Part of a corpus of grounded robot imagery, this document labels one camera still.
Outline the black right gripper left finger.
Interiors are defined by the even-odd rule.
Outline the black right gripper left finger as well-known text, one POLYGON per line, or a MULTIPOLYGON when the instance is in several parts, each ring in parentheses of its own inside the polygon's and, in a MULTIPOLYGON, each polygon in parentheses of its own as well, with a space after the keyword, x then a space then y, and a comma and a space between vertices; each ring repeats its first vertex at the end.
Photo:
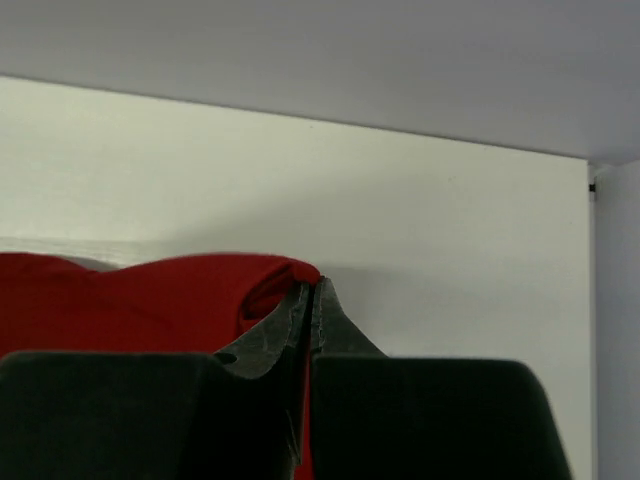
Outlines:
POLYGON ((16 352, 5 479, 290 479, 301 460, 305 284, 212 354, 16 352))

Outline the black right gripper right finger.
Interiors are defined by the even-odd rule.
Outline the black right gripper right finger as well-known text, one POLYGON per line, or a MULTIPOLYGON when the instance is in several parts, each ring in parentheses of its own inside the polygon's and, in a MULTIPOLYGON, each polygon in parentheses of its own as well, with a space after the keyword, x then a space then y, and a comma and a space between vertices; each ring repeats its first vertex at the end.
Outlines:
POLYGON ((568 479, 540 381, 525 364, 384 354, 332 282, 311 315, 310 448, 318 479, 568 479))

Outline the red t-shirt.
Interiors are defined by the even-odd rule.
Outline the red t-shirt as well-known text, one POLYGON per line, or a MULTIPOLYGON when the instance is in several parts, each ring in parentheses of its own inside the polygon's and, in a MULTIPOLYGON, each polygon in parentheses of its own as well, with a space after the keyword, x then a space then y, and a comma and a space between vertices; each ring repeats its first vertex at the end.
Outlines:
POLYGON ((97 271, 37 254, 1 258, 1 362, 16 352, 212 354, 266 318, 312 265, 204 254, 97 271))

